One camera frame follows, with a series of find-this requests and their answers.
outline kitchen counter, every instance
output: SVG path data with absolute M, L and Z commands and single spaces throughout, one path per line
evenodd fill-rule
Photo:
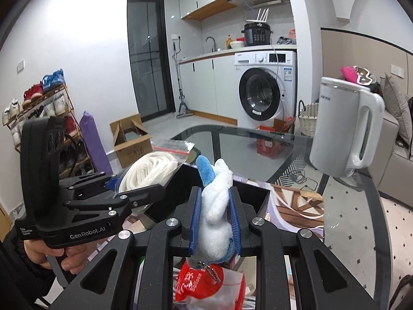
M 242 51 L 260 51 L 260 50 L 297 50 L 296 44 L 273 44 L 273 45 L 254 45 L 254 46 L 245 46 L 239 49 L 227 49 L 216 52 L 204 53 L 196 57 L 187 57 L 178 61 L 179 64 L 185 64 L 193 61 L 199 61 L 203 59 L 209 59 L 219 56 L 229 56 L 234 55 L 236 52 Z

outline red and white packaging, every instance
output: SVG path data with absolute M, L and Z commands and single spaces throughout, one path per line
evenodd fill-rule
M 245 297 L 243 273 L 211 265 L 221 282 L 215 282 L 205 269 L 192 269 L 185 262 L 178 275 L 175 301 L 206 310 L 241 310 Z

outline purple bag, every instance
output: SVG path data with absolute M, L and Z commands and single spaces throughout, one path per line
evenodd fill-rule
M 83 117 L 79 124 L 80 129 L 82 130 L 85 145 L 96 170 L 98 172 L 105 172 L 107 175 L 112 175 L 112 167 L 110 166 L 105 149 L 103 149 L 102 141 L 100 140 L 99 132 L 96 128 L 96 124 L 94 123 L 93 116 L 84 111 Z

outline silver bolt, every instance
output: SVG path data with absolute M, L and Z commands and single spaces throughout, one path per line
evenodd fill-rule
M 302 229 L 300 231 L 300 236 L 302 236 L 303 238 L 311 238 L 311 236 L 313 235 L 313 232 L 311 232 L 309 229 Z
M 253 223 L 254 225 L 261 226 L 261 225 L 264 224 L 264 219 L 262 219 L 261 217 L 257 216 L 257 217 L 255 217 L 255 218 L 252 219 L 252 223 Z
M 118 237 L 122 240 L 125 240 L 131 236 L 131 231 L 124 229 L 118 233 Z
M 167 224 L 168 226 L 176 226 L 176 225 L 178 225 L 178 219 L 176 219 L 176 218 L 169 218 L 169 219 L 166 220 L 166 224 Z

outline soap bottle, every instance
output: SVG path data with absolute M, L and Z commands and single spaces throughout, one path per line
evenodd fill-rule
M 231 48 L 231 42 L 232 42 L 231 35 L 228 35 L 228 39 L 225 42 L 225 46 L 227 49 Z

